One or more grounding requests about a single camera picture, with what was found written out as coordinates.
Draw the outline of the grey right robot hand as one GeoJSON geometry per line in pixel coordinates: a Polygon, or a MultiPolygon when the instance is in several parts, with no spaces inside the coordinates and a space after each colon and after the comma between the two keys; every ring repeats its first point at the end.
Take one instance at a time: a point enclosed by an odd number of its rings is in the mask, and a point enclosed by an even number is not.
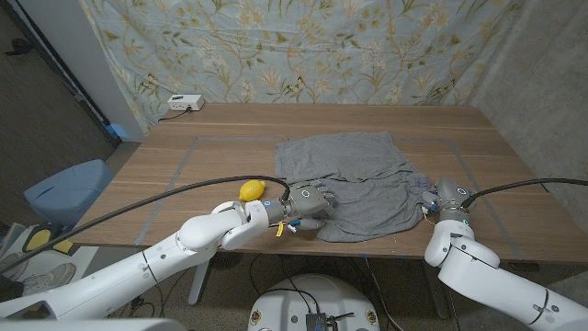
{"type": "Polygon", "coordinates": [[[471,196],[471,191],[455,179],[441,177],[422,193],[424,206],[438,216],[438,221],[457,221],[469,224],[469,209],[461,204],[471,196]]]}

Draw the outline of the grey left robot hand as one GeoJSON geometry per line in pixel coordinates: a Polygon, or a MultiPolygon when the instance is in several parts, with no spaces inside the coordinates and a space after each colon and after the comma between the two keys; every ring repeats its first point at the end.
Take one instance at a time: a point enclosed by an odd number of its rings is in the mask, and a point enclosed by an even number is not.
{"type": "Polygon", "coordinates": [[[271,225],[291,218],[288,225],[296,230],[318,230],[329,220],[336,198],[319,180],[292,184],[287,198],[265,200],[264,207],[271,225]]]}

